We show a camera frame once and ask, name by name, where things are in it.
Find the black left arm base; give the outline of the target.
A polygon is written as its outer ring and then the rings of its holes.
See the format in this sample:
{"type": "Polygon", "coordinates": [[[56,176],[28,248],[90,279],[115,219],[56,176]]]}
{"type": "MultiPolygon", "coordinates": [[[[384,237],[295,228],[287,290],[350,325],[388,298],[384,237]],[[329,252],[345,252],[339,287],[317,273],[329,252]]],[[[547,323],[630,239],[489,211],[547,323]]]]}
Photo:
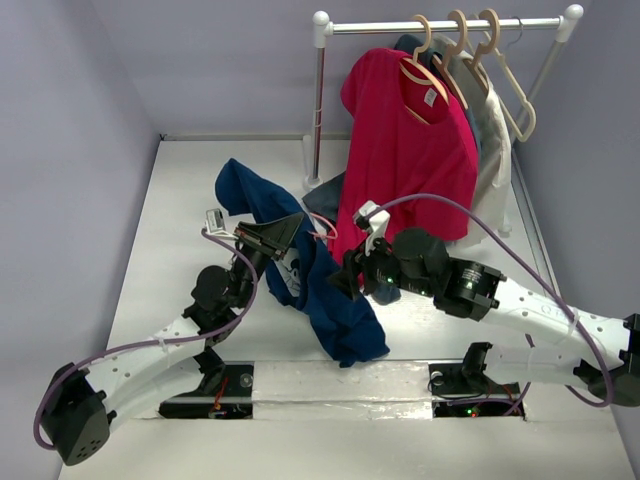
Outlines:
{"type": "Polygon", "coordinates": [[[213,350],[196,356],[198,386],[159,406],[165,419],[242,420],[253,417],[253,362],[225,363],[213,350]]]}

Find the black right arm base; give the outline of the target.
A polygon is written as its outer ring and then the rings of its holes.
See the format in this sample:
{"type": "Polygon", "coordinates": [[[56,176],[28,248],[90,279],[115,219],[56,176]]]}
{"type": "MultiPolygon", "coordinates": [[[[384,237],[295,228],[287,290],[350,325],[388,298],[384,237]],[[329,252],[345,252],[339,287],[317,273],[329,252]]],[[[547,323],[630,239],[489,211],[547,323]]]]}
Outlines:
{"type": "Polygon", "coordinates": [[[429,365],[427,390],[435,418],[526,417],[520,385],[498,384],[485,374],[491,347],[475,342],[462,360],[429,365]]]}

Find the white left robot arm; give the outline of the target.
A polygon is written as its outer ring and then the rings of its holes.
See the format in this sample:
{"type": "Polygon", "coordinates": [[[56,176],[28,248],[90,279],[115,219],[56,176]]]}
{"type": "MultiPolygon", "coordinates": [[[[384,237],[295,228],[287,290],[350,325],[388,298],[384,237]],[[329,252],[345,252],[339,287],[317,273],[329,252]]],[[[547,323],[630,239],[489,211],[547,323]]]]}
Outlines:
{"type": "Polygon", "coordinates": [[[227,231],[221,211],[207,211],[201,233],[231,253],[230,265],[204,268],[191,305],[148,339],[61,367],[37,409],[36,439],[75,466],[130,418],[182,393],[217,393],[225,364],[215,345],[249,312],[266,267],[285,257],[305,218],[298,212],[227,231]]]}

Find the pink wire hanger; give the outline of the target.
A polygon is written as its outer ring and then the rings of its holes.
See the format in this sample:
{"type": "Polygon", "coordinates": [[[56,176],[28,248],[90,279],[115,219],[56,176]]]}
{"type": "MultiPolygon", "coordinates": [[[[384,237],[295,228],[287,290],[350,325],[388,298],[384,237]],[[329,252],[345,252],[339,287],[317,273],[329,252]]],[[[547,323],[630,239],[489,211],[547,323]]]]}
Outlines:
{"type": "Polygon", "coordinates": [[[309,235],[312,238],[320,240],[323,243],[338,238],[339,234],[336,227],[327,218],[313,212],[310,212],[308,216],[312,223],[312,229],[309,231],[309,235]]]}

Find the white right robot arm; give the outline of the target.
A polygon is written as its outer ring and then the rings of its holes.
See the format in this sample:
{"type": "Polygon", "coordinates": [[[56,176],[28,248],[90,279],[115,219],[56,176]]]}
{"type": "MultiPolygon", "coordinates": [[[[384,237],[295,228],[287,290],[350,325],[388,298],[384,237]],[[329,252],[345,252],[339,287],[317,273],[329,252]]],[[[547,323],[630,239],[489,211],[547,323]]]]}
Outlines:
{"type": "Polygon", "coordinates": [[[420,228],[392,242],[365,240],[348,251],[330,284],[350,298],[392,286],[432,300],[444,314],[512,328],[528,348],[474,342],[460,367],[462,384],[482,392],[493,383],[560,384],[613,404],[639,404],[639,318],[607,318],[562,307],[500,271],[450,256],[420,228]]]}

